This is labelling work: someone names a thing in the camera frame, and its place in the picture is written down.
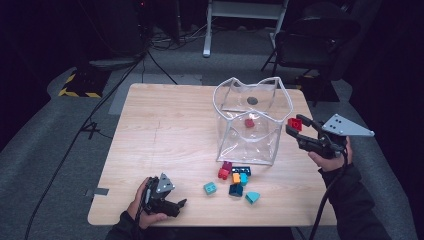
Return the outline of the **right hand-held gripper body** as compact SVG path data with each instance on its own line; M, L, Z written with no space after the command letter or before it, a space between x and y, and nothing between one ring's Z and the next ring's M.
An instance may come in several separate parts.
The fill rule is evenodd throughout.
M312 143L305 148L299 148L307 152L315 152L325 159L338 158L344 152L347 136L373 137L375 135L372 130L339 114L334 114L321 124L322 130L317 132L317 138L310 137Z

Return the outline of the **person's left hand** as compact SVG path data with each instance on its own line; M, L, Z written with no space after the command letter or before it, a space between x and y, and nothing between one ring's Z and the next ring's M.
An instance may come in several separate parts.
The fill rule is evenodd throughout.
M164 221L168 218L168 216L164 213L157 213L157 214L151 214L148 215L145 212L142 212L139 209L140 201L141 201L141 195L145 189L146 183L148 182L149 178L145 178L144 181L140 184L140 186L137 189L136 195L134 197L134 200L129 204L127 208L128 214L131 216L133 220L136 219L137 213L140 213L139 220L137 221L138 226L141 229L147 229L149 226Z

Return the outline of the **dark equipment cabinet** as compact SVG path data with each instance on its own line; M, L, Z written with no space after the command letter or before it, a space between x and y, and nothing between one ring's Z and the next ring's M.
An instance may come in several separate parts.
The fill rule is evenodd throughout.
M100 28L101 40L109 51L108 65L133 65L146 53L134 0L90 0Z

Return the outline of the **person's right hand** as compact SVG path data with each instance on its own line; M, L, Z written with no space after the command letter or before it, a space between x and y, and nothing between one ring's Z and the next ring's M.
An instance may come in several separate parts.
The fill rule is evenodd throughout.
M351 142L349 137L347 137L346 140L347 140L347 144L346 144L347 158L344 158L344 156L340 156L338 158L325 159L315 152L309 152L308 157L324 172L337 170L341 168L344 165L344 163L351 164L352 163Z

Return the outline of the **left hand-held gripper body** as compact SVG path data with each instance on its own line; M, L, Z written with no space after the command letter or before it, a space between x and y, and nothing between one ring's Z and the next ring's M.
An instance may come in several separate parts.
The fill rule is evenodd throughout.
M163 213L177 217L180 203L166 200L166 196L175 189L175 185L162 173L159 177L150 177L143 191L143 210L147 214Z

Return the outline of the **grey tape strip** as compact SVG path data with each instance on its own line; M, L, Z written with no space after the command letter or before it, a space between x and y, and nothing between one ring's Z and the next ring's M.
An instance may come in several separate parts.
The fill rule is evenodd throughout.
M85 196L94 197L95 195L107 196L109 189L107 188L95 188L95 189L87 189L85 192Z

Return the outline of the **black chair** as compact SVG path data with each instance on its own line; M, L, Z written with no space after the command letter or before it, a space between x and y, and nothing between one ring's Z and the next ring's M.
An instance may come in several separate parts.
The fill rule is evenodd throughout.
M307 6L302 16L286 30L275 36L275 47L262 66L277 66L317 70L328 79L338 53L351 41L361 26L341 7L331 2L317 2Z

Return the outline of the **black yellow striped stand base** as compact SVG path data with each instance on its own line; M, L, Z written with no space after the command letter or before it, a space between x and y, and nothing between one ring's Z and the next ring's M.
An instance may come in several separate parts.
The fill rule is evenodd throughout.
M339 97L331 82L325 83L320 76L298 76L295 83L307 101L338 102Z
M76 69L67 78L59 96L101 98L110 75L110 71L94 67Z

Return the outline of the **white desk frame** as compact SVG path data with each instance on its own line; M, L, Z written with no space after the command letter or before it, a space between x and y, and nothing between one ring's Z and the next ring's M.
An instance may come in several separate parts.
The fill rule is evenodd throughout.
M271 44L275 46L275 35L281 30L288 2L289 0L282 0L281 3L271 4L208 0L203 56L205 58L211 56L213 17L276 20L275 30L269 34Z

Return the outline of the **clear plastic bag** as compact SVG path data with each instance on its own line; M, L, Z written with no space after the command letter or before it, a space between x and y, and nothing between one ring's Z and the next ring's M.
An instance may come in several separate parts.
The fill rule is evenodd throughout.
M270 77L245 84L232 77L216 87L217 159L243 164L272 165L280 146L292 100L282 80ZM247 128L245 120L255 126Z

